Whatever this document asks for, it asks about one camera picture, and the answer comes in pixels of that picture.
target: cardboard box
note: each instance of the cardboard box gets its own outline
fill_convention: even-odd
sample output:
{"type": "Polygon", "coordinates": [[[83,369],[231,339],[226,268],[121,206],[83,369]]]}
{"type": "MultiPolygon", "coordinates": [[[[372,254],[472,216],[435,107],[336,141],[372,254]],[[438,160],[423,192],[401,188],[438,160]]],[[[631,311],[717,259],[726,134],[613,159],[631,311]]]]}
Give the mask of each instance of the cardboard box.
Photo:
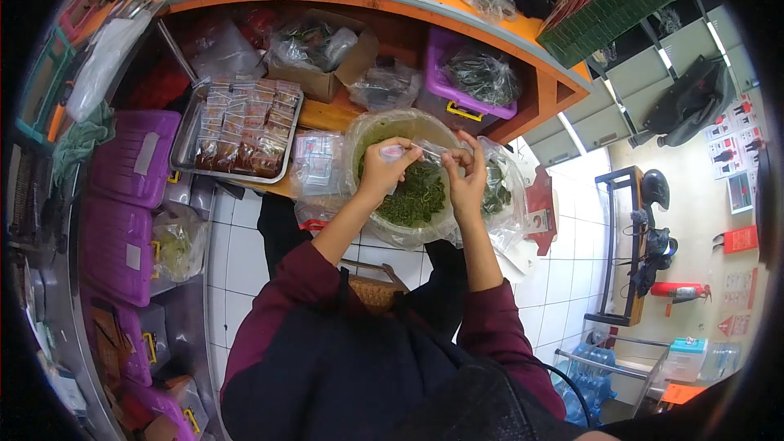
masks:
{"type": "Polygon", "coordinates": [[[352,18],[317,9],[309,9],[305,14],[327,22],[336,29],[351,29],[358,36],[357,44],[348,51],[334,72],[323,73],[296,66],[269,65],[267,77],[299,83],[307,98],[329,103],[332,102],[339,83],[350,85],[373,66],[379,53],[379,40],[363,22],[352,18]]]}

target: purple storage container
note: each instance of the purple storage container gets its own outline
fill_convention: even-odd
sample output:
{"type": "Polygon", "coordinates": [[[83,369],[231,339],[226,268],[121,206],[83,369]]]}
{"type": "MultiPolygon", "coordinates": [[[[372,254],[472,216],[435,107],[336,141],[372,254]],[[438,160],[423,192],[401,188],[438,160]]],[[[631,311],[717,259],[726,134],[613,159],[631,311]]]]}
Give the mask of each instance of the purple storage container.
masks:
{"type": "Polygon", "coordinates": [[[448,51],[455,51],[468,39],[452,31],[433,26],[427,39],[427,56],[425,58],[425,87],[428,91],[455,101],[458,105],[471,108],[479,113],[487,113],[509,120],[517,114],[517,101],[502,106],[479,102],[465,92],[458,91],[438,68],[441,57],[448,51]]]}
{"type": "Polygon", "coordinates": [[[152,385],[150,359],[147,357],[147,351],[149,351],[150,346],[142,335],[136,310],[121,301],[112,300],[87,284],[79,286],[79,296],[82,300],[82,315],[85,319],[85,330],[87,331],[87,341],[90,344],[90,349],[95,351],[97,347],[96,329],[93,324],[93,305],[100,305],[102,302],[109,304],[116,310],[115,315],[120,330],[123,334],[128,335],[133,348],[136,350],[128,356],[128,361],[120,366],[120,373],[135,383],[146,386],[152,385]]]}
{"type": "Polygon", "coordinates": [[[117,136],[96,149],[90,186],[112,199],[155,208],[163,199],[180,113],[118,111],[114,119],[117,136]]]}
{"type": "Polygon", "coordinates": [[[88,196],[80,225],[79,264],[84,276],[113,298],[146,307],[154,273],[150,211],[88,196]]]}
{"type": "Polygon", "coordinates": [[[191,421],[185,417],[185,414],[177,404],[177,400],[167,392],[161,392],[152,387],[144,387],[129,381],[123,384],[125,390],[139,399],[144,407],[152,410],[153,412],[161,412],[164,416],[171,419],[171,422],[177,425],[177,441],[195,441],[196,435],[194,434],[194,427],[191,421]]]}

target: fire extinguisher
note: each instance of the fire extinguisher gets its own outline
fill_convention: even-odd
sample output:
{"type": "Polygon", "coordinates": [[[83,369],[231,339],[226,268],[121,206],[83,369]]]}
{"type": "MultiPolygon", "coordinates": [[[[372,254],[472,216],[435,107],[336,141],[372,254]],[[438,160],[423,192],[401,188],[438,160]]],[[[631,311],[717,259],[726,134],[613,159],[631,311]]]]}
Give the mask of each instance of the fire extinguisher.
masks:
{"type": "Polygon", "coordinates": [[[657,297],[671,298],[673,303],[683,303],[697,298],[703,298],[706,301],[710,298],[713,301],[710,289],[710,284],[656,282],[651,287],[651,294],[657,297]]]}

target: black helmet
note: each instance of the black helmet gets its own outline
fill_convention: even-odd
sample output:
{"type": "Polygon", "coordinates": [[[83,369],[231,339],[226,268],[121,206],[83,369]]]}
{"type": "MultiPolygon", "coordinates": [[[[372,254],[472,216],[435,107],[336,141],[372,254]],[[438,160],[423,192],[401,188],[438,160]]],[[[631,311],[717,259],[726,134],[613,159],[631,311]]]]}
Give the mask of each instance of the black helmet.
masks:
{"type": "Polygon", "coordinates": [[[665,210],[670,209],[670,185],[658,169],[651,169],[642,176],[641,197],[643,204],[656,201],[665,210]]]}

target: water gallon bottle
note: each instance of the water gallon bottle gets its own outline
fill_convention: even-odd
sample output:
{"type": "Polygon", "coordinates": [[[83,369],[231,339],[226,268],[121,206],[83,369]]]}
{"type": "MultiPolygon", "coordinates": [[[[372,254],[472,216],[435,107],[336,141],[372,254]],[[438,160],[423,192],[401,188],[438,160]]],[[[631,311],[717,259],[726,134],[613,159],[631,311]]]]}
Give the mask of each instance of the water gallon bottle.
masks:
{"type": "Polygon", "coordinates": [[[699,370],[699,378],[717,381],[733,374],[740,363],[740,342],[709,342],[705,362],[699,370]]]}

